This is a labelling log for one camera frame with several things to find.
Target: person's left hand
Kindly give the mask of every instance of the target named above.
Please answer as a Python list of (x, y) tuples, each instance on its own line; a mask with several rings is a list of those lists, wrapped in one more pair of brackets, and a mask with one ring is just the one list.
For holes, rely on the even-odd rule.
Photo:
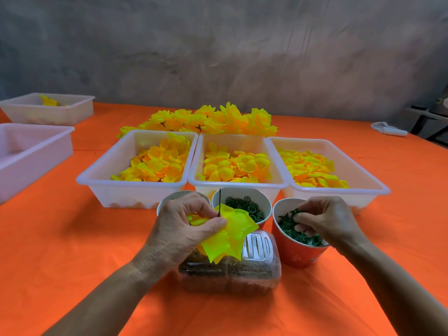
[[(211, 219), (200, 226), (191, 226), (187, 220), (190, 212)], [(218, 212), (197, 192), (170, 200), (160, 209), (148, 240), (134, 262), (140, 268), (155, 267), (163, 275), (226, 225), (226, 218), (218, 217)]]

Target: white plastic tray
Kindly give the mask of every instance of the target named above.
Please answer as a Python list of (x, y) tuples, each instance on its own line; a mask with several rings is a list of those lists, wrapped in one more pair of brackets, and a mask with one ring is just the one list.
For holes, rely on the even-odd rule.
[[(272, 179), (268, 180), (269, 183), (262, 184), (198, 180), (199, 178), (197, 174), (202, 174), (204, 171), (204, 154), (208, 150), (208, 144), (210, 142), (215, 142), (218, 146), (227, 146), (230, 154), (234, 151), (243, 151), (246, 153), (252, 152), (255, 154), (266, 153), (267, 159), (271, 162), (269, 171), (272, 174)], [(188, 175), (188, 182), (196, 187), (196, 191), (203, 193), (209, 198), (211, 198), (217, 190), (224, 187), (251, 188), (264, 193), (272, 203), (277, 198), (280, 190), (288, 187), (288, 183), (284, 180), (277, 164), (274, 162), (272, 152), (267, 148), (264, 138), (262, 136), (241, 134), (200, 134), (198, 145), (196, 146), (196, 153), (194, 154), (193, 163)]]
[[(63, 106), (43, 106), (40, 95), (57, 100)], [(94, 98), (88, 95), (31, 93), (0, 101), (0, 108), (13, 123), (72, 126), (93, 115)]]
[[(272, 151), (283, 177), (289, 183), (288, 188), (283, 191), (285, 197), (308, 199), (314, 196), (339, 196), (350, 206), (362, 209), (370, 204), (376, 196), (390, 193), (387, 186), (328, 140), (269, 137), (266, 138), (266, 144)], [(350, 189), (298, 186), (278, 154), (277, 147), (300, 152), (310, 150), (333, 160), (335, 165), (335, 172), (333, 173), (339, 179), (346, 180)]]
[(0, 124), (0, 204), (73, 154), (73, 127)]
[(163, 183), (111, 180), (111, 175), (117, 175), (130, 166), (131, 158), (141, 149), (159, 145), (163, 138), (168, 137), (167, 133), (162, 131), (133, 130), (81, 173), (76, 178), (76, 182), (80, 185), (88, 185), (104, 207), (157, 208), (165, 197), (182, 190), (187, 184), (188, 171), (198, 141), (196, 133), (173, 133), (184, 136), (191, 142), (181, 181)]

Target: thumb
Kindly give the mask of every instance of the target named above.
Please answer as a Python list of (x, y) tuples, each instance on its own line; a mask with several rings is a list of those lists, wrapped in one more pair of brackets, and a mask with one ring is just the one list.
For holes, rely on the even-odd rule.
[(225, 228), (227, 225), (227, 219), (224, 217), (215, 217), (207, 220), (204, 224), (196, 227), (199, 232), (201, 242), (216, 235), (219, 231)]
[(314, 215), (306, 212), (301, 212), (294, 215), (294, 221), (296, 223), (302, 223), (311, 226), (314, 230), (321, 226), (321, 216)]

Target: hand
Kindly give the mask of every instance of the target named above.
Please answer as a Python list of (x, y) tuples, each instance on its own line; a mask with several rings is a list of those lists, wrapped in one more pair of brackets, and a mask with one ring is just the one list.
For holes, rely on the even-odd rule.
[[(200, 226), (191, 226), (187, 220), (190, 212), (211, 219)], [(226, 225), (226, 218), (219, 218), (218, 212), (196, 192), (170, 200), (160, 209), (145, 246), (133, 262), (141, 271), (156, 269), (163, 276)]]
[(294, 221), (301, 223), (296, 230), (303, 231), (303, 224), (310, 226), (341, 254), (347, 247), (367, 240), (341, 197), (312, 197), (297, 208), (305, 212), (294, 216)]

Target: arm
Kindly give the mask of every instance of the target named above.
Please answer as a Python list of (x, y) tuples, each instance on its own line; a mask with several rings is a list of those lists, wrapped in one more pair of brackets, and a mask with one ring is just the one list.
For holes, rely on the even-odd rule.
[(399, 336), (448, 335), (448, 311), (362, 233), (339, 197), (314, 197), (296, 222), (311, 226), (364, 277)]
[[(190, 212), (212, 219), (190, 226), (186, 218)], [(107, 277), (42, 336), (118, 335), (151, 286), (227, 224), (217, 214), (197, 193), (169, 201), (134, 259)]]

